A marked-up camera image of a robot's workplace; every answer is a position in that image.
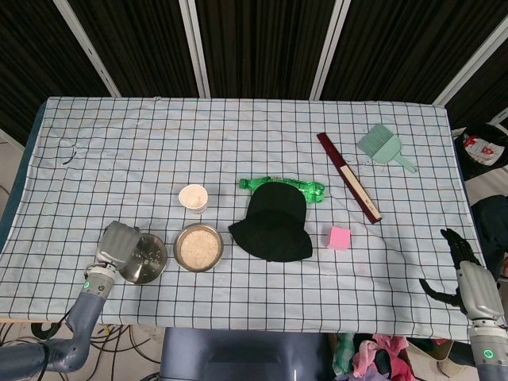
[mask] pink cloth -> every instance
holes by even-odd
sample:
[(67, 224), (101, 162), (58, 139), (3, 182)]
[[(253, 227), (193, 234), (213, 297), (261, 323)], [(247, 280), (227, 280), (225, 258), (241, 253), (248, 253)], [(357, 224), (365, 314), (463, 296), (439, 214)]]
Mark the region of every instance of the pink cloth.
[(404, 348), (407, 348), (405, 337), (372, 335), (374, 341), (362, 341), (358, 353), (352, 358), (353, 375), (363, 377), (368, 367), (374, 362), (375, 353), (378, 349), (385, 349), (390, 356), (391, 379), (393, 381), (414, 381), (410, 366), (397, 356)]

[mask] stainless steel bowl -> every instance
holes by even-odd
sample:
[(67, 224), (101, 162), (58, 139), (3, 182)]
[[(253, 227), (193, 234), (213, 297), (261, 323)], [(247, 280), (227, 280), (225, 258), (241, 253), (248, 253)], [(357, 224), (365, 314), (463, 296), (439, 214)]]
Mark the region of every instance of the stainless steel bowl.
[[(190, 233), (198, 230), (205, 230), (211, 233), (217, 239), (219, 249), (217, 251), (217, 255), (215, 256), (214, 260), (210, 263), (210, 265), (201, 268), (194, 268), (189, 266), (182, 260), (180, 249), (182, 247), (182, 242), (185, 239), (185, 237), (187, 237)], [(184, 228), (180, 232), (180, 234), (176, 237), (175, 243), (173, 245), (173, 252), (175, 254), (176, 262), (180, 265), (181, 268), (192, 272), (204, 272), (210, 270), (218, 263), (219, 260), (221, 260), (223, 249), (224, 249), (224, 241), (222, 240), (221, 234), (214, 227), (202, 223), (188, 225), (186, 228)]]
[(167, 249), (157, 236), (143, 233), (134, 253), (120, 275), (129, 283), (144, 284), (156, 279), (167, 263)]

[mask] table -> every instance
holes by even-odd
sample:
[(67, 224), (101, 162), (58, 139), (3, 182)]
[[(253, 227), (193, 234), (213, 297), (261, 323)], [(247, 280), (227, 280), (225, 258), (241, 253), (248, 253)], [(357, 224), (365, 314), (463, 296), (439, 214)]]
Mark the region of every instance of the table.
[[(417, 174), (372, 163), (357, 151), (356, 142), (379, 122), (401, 137)], [(379, 207), (379, 224), (368, 222), (324, 153), (316, 138), (324, 131)], [(439, 291), (456, 288), (440, 228), (455, 229), (479, 252), (442, 108), (50, 98), (36, 135), (0, 256), (0, 316), (60, 319), (79, 293), (103, 228), (119, 220), (163, 239), (170, 260), (148, 285), (118, 276), (103, 323), (467, 339), (467, 319), (428, 298), (418, 283), (425, 277)], [(327, 186), (323, 202), (307, 205), (305, 229), (314, 248), (308, 260), (267, 263), (228, 233), (250, 198), (238, 179), (266, 174)], [(210, 193), (202, 215), (178, 203), (188, 183)], [(171, 258), (178, 232), (196, 221), (216, 226), (225, 242), (221, 262), (201, 274)], [(351, 249), (325, 248), (332, 225), (351, 229)]]

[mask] pink sponge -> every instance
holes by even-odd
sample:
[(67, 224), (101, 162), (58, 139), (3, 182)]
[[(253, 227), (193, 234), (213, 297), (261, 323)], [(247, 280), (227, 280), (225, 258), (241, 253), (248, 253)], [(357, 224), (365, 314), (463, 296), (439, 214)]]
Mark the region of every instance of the pink sponge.
[(351, 231), (349, 229), (337, 228), (332, 226), (330, 230), (329, 243), (326, 245), (327, 248), (333, 250), (345, 250), (349, 248), (351, 243)]

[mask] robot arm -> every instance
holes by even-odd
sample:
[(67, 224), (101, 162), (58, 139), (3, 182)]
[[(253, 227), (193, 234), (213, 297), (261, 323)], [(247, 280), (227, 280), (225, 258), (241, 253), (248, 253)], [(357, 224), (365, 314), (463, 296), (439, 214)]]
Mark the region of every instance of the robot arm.
[(458, 306), (471, 321), (468, 335), (480, 381), (508, 379), (508, 334), (497, 324), (504, 311), (494, 277), (464, 238), (451, 229), (441, 233), (450, 246), (459, 287), (450, 295), (436, 292), (424, 279), (420, 284), (431, 298)]
[(97, 247), (98, 263), (88, 271), (67, 317), (73, 337), (0, 348), (2, 379), (27, 379), (45, 370), (68, 373), (85, 364), (90, 337), (114, 285), (116, 270), (126, 265), (140, 237), (139, 231), (118, 221), (108, 226)]

